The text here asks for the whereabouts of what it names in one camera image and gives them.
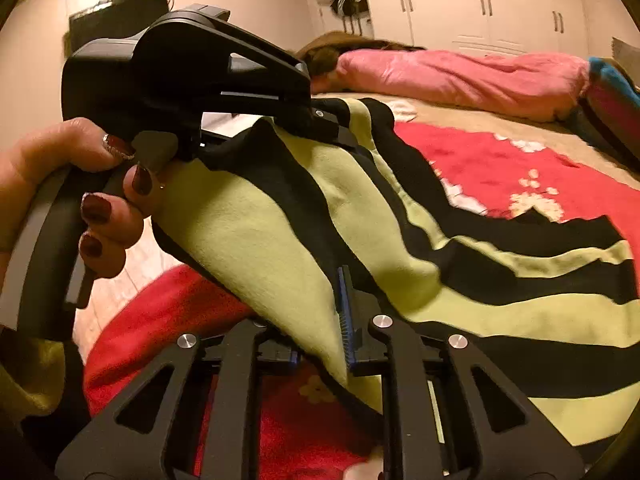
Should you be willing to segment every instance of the human hand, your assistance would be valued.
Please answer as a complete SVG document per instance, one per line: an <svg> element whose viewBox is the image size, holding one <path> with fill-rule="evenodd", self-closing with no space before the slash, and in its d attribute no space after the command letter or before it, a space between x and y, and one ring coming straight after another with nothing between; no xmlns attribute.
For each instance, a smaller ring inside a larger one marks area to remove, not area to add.
<svg viewBox="0 0 640 480"><path fill-rule="evenodd" d="M40 183L65 164L103 171L133 155L126 142L83 118L35 132L0 153L0 290L15 238ZM143 219L160 203L158 180L143 166L127 171L123 189L126 200L86 194L78 212L88 227L79 241L80 254L101 278L112 278L122 270L125 249L140 239Z"/></svg>

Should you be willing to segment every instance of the painted fingernail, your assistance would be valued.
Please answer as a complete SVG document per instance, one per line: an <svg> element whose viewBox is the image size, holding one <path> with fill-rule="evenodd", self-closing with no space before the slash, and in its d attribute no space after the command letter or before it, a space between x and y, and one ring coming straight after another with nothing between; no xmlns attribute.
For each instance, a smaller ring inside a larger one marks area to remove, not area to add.
<svg viewBox="0 0 640 480"><path fill-rule="evenodd" d="M124 160L131 160L136 155L136 150L133 149L133 146L120 137L105 134L102 138L102 143L104 149L111 153L111 155L119 156Z"/></svg>
<svg viewBox="0 0 640 480"><path fill-rule="evenodd" d="M151 188L154 186L154 182L151 180L151 173L142 164L136 166L136 174L133 176L131 182L133 191L139 195L148 195L151 193Z"/></svg>
<svg viewBox="0 0 640 480"><path fill-rule="evenodd" d="M98 238L84 235L80 241L80 252L89 258L100 258L102 255L102 243Z"/></svg>
<svg viewBox="0 0 640 480"><path fill-rule="evenodd" d="M111 217L111 202L101 196L85 193L80 212L87 223L106 224Z"/></svg>

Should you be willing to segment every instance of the silver screw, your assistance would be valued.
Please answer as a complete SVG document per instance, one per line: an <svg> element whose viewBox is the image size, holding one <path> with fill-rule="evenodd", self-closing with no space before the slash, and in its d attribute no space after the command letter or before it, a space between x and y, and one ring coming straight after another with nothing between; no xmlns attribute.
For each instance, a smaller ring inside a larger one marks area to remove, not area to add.
<svg viewBox="0 0 640 480"><path fill-rule="evenodd" d="M454 334L449 336L449 344L453 346L453 348L466 348L466 345L469 341L466 340L466 337L460 334Z"/></svg>
<svg viewBox="0 0 640 480"><path fill-rule="evenodd" d="M196 336L194 336L193 334L182 334L178 338L178 346L180 348L191 348L196 344L196 341Z"/></svg>
<svg viewBox="0 0 640 480"><path fill-rule="evenodd" d="M373 324L378 328L388 328L393 325L394 320L385 314L378 314L375 318L373 318Z"/></svg>

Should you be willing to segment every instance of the gray handle grip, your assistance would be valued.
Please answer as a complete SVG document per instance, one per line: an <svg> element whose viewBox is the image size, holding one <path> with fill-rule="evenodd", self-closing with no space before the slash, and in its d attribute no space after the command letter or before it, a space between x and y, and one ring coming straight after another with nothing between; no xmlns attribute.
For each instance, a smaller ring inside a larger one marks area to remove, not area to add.
<svg viewBox="0 0 640 480"><path fill-rule="evenodd" d="M41 184L9 260L2 294L0 325L25 335L66 340L76 308L87 306L95 279L78 254L86 229L79 206L86 192L123 196L127 170L142 163L159 171L174 158L178 139L167 132L140 132L132 142L136 158L113 171L57 170Z"/></svg>

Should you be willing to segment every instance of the wardrobe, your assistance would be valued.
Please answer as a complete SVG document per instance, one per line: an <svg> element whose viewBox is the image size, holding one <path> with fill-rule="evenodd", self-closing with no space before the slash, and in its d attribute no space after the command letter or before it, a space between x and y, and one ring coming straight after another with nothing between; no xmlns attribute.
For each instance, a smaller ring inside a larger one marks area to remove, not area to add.
<svg viewBox="0 0 640 480"><path fill-rule="evenodd" d="M369 0L376 38L465 54L588 56L582 0Z"/></svg>

